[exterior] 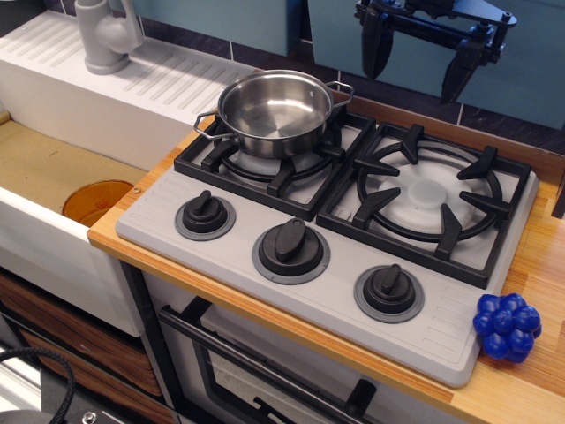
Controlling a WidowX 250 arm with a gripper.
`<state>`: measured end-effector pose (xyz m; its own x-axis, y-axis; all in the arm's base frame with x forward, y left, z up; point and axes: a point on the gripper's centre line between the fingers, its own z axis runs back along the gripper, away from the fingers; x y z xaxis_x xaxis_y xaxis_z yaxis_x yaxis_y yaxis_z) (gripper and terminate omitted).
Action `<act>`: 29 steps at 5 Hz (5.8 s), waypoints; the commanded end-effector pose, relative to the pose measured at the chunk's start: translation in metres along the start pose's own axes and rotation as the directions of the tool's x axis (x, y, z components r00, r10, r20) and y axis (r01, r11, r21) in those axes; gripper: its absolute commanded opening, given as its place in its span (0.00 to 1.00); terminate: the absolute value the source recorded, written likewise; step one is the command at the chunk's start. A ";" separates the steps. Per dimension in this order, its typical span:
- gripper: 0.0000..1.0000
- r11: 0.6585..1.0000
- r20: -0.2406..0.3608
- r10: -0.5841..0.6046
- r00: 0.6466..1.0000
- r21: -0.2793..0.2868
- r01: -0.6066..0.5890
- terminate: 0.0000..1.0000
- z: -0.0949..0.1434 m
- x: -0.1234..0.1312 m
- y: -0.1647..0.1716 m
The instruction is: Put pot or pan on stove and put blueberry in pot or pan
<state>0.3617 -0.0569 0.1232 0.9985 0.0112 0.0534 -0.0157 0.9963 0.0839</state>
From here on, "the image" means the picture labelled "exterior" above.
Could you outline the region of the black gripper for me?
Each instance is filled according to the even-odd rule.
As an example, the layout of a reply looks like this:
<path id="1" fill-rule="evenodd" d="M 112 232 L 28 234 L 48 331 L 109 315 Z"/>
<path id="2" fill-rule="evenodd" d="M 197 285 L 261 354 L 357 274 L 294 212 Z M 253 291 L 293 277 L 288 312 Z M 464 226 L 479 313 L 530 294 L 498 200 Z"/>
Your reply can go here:
<path id="1" fill-rule="evenodd" d="M 484 64 L 488 48 L 500 49 L 516 17 L 486 1 L 359 1 L 355 17 L 362 29 L 362 67 L 376 80 L 385 69 L 400 32 L 453 49 L 456 54 L 442 82 L 441 104 L 455 102 L 474 72 Z M 464 31 L 441 24 L 439 18 L 467 19 Z"/>

